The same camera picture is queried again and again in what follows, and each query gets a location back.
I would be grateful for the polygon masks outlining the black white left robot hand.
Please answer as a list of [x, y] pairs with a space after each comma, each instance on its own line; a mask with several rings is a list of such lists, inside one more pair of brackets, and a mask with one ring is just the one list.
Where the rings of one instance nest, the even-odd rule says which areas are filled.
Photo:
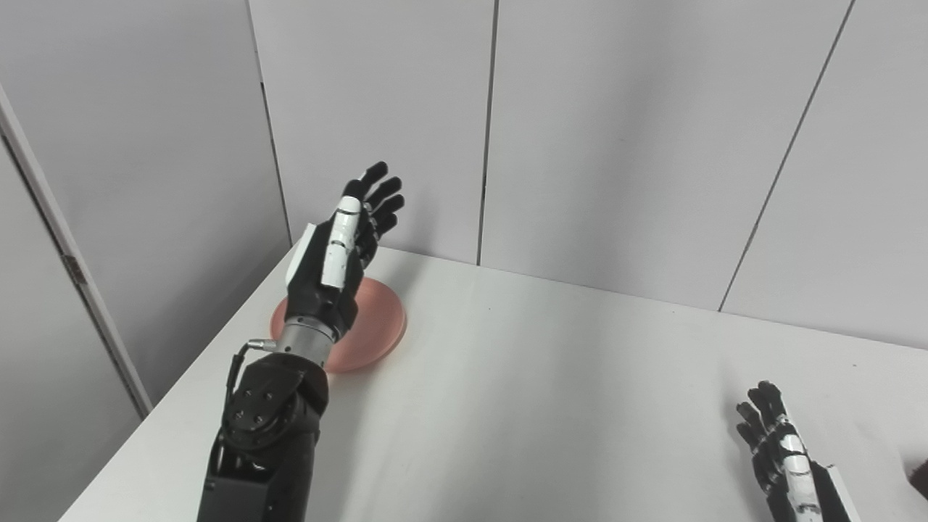
[[314, 320], [335, 341], [352, 329], [365, 270], [405, 205], [402, 189], [384, 161], [346, 184], [329, 218], [299, 239], [288, 271], [286, 320]]

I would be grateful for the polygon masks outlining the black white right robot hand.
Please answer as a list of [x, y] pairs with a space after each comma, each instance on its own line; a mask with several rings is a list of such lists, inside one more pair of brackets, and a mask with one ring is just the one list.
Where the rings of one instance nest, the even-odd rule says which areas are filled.
[[834, 465], [812, 459], [787, 412], [782, 391], [761, 381], [736, 406], [736, 430], [751, 452], [753, 475], [776, 521], [858, 521], [861, 516]]

